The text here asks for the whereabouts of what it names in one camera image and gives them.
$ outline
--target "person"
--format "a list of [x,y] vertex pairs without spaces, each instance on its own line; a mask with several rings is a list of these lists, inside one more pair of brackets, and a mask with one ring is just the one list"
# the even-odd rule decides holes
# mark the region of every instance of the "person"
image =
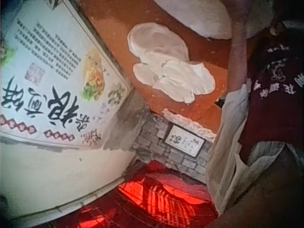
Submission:
[[270,33],[247,65],[251,0],[222,0],[232,40],[227,96],[206,172],[220,216],[208,228],[304,227],[300,2],[274,0]]

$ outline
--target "red pattern border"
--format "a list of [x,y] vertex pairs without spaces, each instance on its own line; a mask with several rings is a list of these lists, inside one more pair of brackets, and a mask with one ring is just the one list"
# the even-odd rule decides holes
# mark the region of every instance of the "red pattern border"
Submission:
[[26,126],[24,122],[16,123],[16,121],[12,118],[7,120],[7,118],[4,116],[4,114],[0,115],[0,126],[7,125],[10,129],[17,128],[20,132],[27,131],[29,134],[35,134],[37,132],[37,129],[34,125]]
[[53,137],[54,139],[61,139],[61,140],[66,140],[68,139],[69,141],[73,141],[75,139],[75,136],[72,135],[67,135],[67,133],[64,134],[60,134],[59,132],[55,132],[53,133],[50,129],[48,129],[47,131],[43,132],[44,135],[49,138],[49,137]]

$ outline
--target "white wall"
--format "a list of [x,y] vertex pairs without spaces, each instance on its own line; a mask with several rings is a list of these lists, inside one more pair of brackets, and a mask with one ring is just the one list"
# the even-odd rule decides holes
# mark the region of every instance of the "white wall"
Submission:
[[119,178],[134,153],[63,150],[1,145],[1,193],[9,214],[20,216],[80,198]]

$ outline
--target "poster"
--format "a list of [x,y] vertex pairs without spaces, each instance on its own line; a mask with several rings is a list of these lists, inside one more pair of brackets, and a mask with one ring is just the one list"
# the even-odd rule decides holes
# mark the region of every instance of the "poster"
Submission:
[[96,147],[128,85],[64,3],[26,1],[1,42],[1,135]]

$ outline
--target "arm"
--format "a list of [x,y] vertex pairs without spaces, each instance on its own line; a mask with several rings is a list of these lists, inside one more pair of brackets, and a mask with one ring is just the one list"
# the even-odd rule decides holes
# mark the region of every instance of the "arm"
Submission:
[[239,90],[247,78],[246,22],[231,24],[231,50],[228,64],[227,92]]
[[247,78],[246,25],[251,0],[222,0],[231,18],[231,50],[227,92],[239,90]]

